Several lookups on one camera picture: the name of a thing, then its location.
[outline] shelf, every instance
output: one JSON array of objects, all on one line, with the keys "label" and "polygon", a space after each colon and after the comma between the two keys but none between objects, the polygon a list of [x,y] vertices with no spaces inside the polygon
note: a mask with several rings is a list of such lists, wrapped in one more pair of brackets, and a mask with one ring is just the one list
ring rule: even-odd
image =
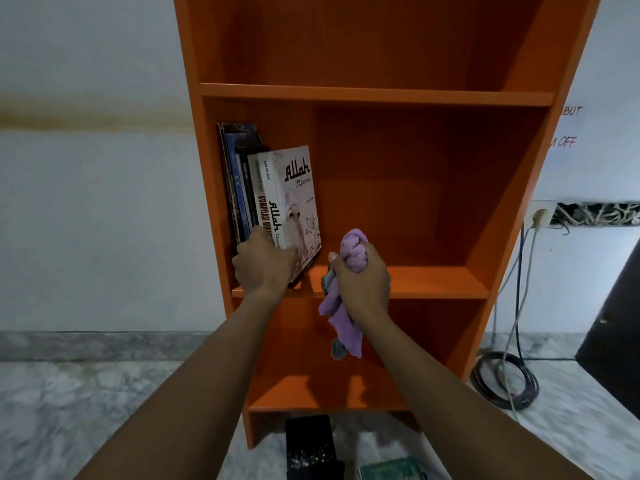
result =
[{"label": "shelf", "polygon": [[[464,266],[388,266],[391,274],[391,298],[483,299],[489,292]],[[300,282],[287,290],[288,298],[322,298],[320,279],[327,265],[313,265]],[[233,288],[234,298],[244,297],[240,286]]]},{"label": "shelf", "polygon": [[231,99],[532,107],[551,106],[555,96],[553,93],[262,86],[208,82],[200,83],[200,93],[202,96]]},{"label": "shelf", "polygon": [[331,357],[329,330],[269,331],[247,398],[249,411],[407,410],[368,344],[363,358]]}]

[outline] bookshelf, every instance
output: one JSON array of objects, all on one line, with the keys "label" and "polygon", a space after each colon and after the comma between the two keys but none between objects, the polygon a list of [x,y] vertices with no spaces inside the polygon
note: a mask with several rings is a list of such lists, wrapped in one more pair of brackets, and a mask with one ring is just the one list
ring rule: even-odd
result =
[{"label": "bookshelf", "polygon": [[269,326],[244,407],[406,410],[365,340],[331,359],[326,254],[363,229],[389,315],[466,379],[599,0],[174,0],[227,315],[243,298],[215,124],[309,145],[323,251]]}]

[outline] floor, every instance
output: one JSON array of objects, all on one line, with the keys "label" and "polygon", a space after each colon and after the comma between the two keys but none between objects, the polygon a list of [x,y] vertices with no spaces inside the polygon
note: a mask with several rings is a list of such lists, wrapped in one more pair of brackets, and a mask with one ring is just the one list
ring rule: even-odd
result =
[{"label": "floor", "polygon": [[[0,363],[0,478],[71,479],[178,361]],[[529,363],[541,395],[521,423],[596,479],[640,480],[640,421],[575,362]],[[357,467],[407,454],[446,473],[426,439],[385,413],[334,415],[337,455]],[[285,439],[253,451],[242,424],[222,479],[285,478]]]}]

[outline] cleaning rag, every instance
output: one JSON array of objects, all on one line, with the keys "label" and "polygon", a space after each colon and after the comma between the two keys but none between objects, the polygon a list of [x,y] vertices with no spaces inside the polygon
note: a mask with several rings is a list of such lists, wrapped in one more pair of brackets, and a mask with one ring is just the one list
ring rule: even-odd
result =
[{"label": "cleaning rag", "polygon": [[[340,244],[340,257],[354,273],[361,273],[367,267],[367,250],[361,242],[368,242],[359,229],[350,230]],[[362,332],[351,320],[340,297],[338,280],[332,280],[324,301],[318,307],[321,315],[329,315],[329,323],[338,333],[338,340],[347,351],[358,358],[362,357]]]}]

